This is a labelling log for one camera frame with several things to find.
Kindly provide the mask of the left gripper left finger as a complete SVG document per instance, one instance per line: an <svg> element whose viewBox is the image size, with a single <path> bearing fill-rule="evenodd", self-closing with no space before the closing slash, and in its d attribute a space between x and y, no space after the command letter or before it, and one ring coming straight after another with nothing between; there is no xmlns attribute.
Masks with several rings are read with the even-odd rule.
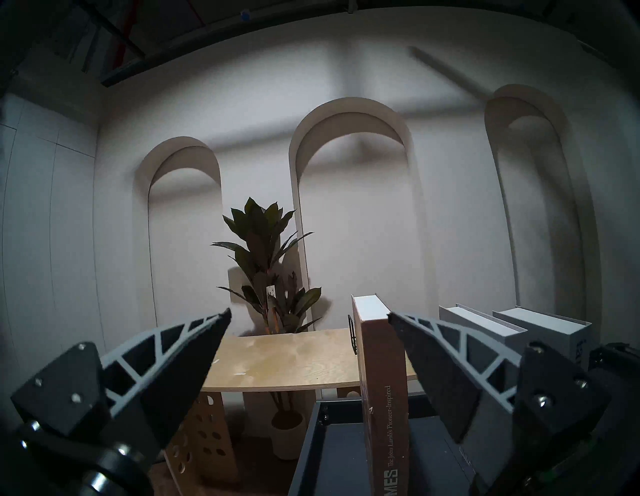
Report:
<svg viewBox="0 0 640 496"><path fill-rule="evenodd" d="M24 422L82 444L164 449L195 403L232 312L141 332L99 356L72 345L12 395Z"/></svg>

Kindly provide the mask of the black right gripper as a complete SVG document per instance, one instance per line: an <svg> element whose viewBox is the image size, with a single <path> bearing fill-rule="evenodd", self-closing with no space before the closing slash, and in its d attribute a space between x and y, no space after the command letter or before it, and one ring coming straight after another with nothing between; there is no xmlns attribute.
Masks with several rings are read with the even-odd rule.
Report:
<svg viewBox="0 0 640 496"><path fill-rule="evenodd" d="M589 378L613 399L639 400L639 350L622 342L600 345L589 355Z"/></svg>

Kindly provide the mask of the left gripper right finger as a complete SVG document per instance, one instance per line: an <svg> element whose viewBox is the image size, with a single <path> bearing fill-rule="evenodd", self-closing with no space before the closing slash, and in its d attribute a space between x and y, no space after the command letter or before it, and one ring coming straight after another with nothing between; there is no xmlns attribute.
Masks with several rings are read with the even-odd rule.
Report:
<svg viewBox="0 0 640 496"><path fill-rule="evenodd" d="M519 353L459 324L396 312L388 322L449 434L468 446L479 424L508 453L571 447L611 402L598 381L542 340Z"/></svg>

